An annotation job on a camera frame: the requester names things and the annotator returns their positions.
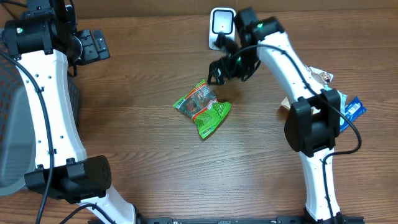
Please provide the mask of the green snack packet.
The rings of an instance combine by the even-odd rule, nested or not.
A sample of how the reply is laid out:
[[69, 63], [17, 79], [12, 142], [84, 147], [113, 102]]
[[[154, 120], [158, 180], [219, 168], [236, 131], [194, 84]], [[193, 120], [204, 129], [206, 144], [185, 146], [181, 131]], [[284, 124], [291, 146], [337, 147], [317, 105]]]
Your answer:
[[219, 102], [207, 82], [202, 80], [173, 107], [188, 116], [195, 123], [200, 137], [206, 139], [227, 117], [231, 103]]

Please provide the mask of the beige brown snack packet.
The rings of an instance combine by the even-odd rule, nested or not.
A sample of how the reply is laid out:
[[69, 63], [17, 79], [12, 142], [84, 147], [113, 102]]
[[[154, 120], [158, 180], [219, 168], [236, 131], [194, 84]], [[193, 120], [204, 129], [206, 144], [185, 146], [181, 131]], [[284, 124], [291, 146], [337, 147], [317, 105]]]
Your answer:
[[[331, 83], [333, 79], [333, 75], [331, 73], [328, 73], [326, 71], [308, 65], [304, 65], [304, 67], [318, 83], [324, 86], [324, 89], [326, 89], [326, 86]], [[290, 103], [287, 98], [284, 98], [284, 100], [281, 102], [280, 105], [287, 110], [290, 109]]]

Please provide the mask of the light teal snack packet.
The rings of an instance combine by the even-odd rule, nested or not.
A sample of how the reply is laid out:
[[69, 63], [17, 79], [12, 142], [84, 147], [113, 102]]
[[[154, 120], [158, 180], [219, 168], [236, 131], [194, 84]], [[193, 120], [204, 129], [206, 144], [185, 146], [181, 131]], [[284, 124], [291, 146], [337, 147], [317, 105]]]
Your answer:
[[[324, 85], [324, 89], [326, 91], [332, 90], [332, 88], [330, 88], [328, 85]], [[345, 105], [346, 105], [347, 96], [344, 93], [340, 92], [339, 90], [337, 92], [340, 96], [340, 112], [342, 114], [345, 114]]]

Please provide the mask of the blue snack bar wrapper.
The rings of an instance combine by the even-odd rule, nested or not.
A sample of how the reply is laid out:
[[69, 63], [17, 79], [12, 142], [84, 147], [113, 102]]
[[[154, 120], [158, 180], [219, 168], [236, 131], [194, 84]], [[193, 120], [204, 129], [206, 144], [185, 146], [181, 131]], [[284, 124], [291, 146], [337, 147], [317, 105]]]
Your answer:
[[367, 108], [364, 107], [363, 102], [357, 96], [345, 105], [342, 110], [344, 116], [352, 123], [365, 112], [367, 112]]

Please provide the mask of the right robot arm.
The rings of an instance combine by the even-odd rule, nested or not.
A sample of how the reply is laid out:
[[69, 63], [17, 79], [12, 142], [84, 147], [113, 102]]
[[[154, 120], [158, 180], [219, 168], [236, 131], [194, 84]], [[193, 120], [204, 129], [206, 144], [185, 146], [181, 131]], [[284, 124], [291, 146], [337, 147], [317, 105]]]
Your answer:
[[210, 13], [209, 47], [225, 57], [209, 66], [208, 82], [246, 81], [266, 65], [287, 95], [284, 126], [289, 146], [299, 154], [307, 200], [305, 223], [343, 223], [333, 183], [333, 153], [340, 134], [340, 95], [326, 90], [302, 63], [275, 17], [259, 20], [253, 8], [236, 12], [216, 7]]

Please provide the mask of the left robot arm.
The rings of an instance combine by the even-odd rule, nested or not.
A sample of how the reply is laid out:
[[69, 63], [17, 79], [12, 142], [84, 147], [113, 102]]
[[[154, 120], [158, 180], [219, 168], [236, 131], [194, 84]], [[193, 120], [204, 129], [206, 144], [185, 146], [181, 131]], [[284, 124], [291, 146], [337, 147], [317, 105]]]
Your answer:
[[101, 223], [139, 223], [134, 205], [112, 185], [105, 156], [88, 157], [81, 142], [68, 89], [77, 66], [109, 58], [100, 30], [78, 30], [75, 6], [64, 0], [28, 1], [26, 11], [7, 21], [3, 57], [24, 82], [35, 134], [35, 170], [27, 188], [89, 209]]

